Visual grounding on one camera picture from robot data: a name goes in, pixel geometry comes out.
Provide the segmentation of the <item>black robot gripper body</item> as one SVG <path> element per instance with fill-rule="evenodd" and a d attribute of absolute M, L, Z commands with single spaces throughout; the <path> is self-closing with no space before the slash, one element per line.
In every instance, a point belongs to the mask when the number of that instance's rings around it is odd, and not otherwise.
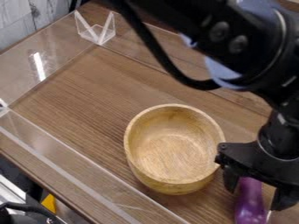
<path fill-rule="evenodd" d="M 215 163 L 240 171 L 240 178 L 299 188 L 299 137 L 260 136 L 250 143 L 219 143 Z"/>

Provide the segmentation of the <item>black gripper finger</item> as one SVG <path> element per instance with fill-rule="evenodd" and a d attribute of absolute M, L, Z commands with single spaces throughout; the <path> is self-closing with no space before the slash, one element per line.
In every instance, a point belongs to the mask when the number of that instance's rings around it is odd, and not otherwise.
<path fill-rule="evenodd" d="M 272 211 L 283 211 L 299 203 L 298 187 L 278 187 L 271 202 Z"/>
<path fill-rule="evenodd" d="M 234 170 L 231 167 L 226 167 L 223 170 L 223 181 L 226 189 L 234 193 L 239 184 L 240 171 Z"/>

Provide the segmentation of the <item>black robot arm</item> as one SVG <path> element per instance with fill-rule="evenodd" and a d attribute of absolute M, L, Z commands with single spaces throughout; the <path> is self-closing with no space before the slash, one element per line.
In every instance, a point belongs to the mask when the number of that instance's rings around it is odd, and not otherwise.
<path fill-rule="evenodd" d="M 224 143 L 216 161 L 227 189 L 251 177 L 275 187 L 272 209 L 299 203 L 299 15 L 276 0 L 131 0 L 207 57 L 208 80 L 170 61 L 139 18 L 135 30 L 160 65 L 186 86 L 260 97 L 272 111 L 251 143 Z"/>

